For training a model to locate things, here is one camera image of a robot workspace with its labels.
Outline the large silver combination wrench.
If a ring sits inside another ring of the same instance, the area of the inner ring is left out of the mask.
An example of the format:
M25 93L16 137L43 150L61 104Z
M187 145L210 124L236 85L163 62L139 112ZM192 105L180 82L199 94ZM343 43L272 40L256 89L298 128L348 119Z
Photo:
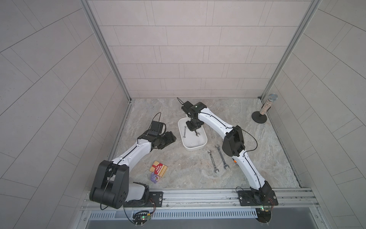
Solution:
M230 167L229 167L229 165L225 161L225 158L224 158L223 153L222 153L222 151L220 149L220 146L219 145L216 145L215 148L218 150L218 153L219 153L219 155L220 155L220 157L221 157L221 159L223 161L223 168L224 168L224 170L225 171L228 171L230 169Z

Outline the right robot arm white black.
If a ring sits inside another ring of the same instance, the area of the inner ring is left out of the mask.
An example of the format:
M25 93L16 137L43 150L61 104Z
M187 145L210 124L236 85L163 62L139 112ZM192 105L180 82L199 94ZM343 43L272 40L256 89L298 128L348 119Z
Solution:
M273 190L269 183L260 175L246 151L243 130L240 126L233 126L215 115L206 105L189 102L182 105L189 121L186 122L190 131L199 129L203 124L209 125L223 138L222 149L224 153L233 158L245 174L255 203L273 206L277 205Z

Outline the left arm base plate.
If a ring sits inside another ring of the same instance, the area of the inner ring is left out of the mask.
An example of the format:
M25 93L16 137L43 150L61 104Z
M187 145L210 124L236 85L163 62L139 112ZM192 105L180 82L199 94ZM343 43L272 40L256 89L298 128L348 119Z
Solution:
M162 206L164 193L161 191L158 192L149 192L149 196L144 194L141 200L131 200L124 203L125 208L152 208L156 206L157 208Z

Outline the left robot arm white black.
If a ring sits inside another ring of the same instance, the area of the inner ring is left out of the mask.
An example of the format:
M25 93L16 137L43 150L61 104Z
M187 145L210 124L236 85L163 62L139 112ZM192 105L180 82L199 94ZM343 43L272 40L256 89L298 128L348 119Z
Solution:
M149 202L149 186L129 182L129 173L134 166L154 149L164 149L176 141L171 131L161 135L145 131L135 144L112 161L102 161L97 169L89 194L90 201L102 206L119 209L140 207Z

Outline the long silver open-end wrench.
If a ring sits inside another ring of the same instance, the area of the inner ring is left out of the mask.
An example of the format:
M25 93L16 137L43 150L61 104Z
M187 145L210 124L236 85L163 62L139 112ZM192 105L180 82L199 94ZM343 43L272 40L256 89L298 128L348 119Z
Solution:
M211 162L213 164L213 169L214 169L214 173L218 173L219 172L219 169L217 168L216 164L215 164L215 161L214 161L214 158L212 156L212 152L210 150L207 151L207 153L209 154L210 156L210 159L211 159Z

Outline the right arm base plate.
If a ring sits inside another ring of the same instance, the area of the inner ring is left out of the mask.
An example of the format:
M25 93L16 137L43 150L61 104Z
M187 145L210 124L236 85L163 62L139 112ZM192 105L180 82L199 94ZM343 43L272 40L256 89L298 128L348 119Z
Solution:
M236 191L238 194L240 206L257 206L259 208L265 207L274 207L278 206L278 200L275 192L272 190L269 194L266 194L263 200L263 197L255 197L254 193L251 190L243 190L239 189Z

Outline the white plastic storage box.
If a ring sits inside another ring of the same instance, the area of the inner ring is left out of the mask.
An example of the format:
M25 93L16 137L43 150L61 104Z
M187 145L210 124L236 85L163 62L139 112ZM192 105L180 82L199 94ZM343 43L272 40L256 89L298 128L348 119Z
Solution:
M183 146L187 151L195 151L202 149L208 142L208 138L204 127L200 127L197 132L200 133L200 136L197 137L194 131L190 131L188 128L186 130L186 138L184 136L184 127L186 126L186 121L188 121L188 117L184 117L178 121L178 128L181 135L181 139L183 142Z

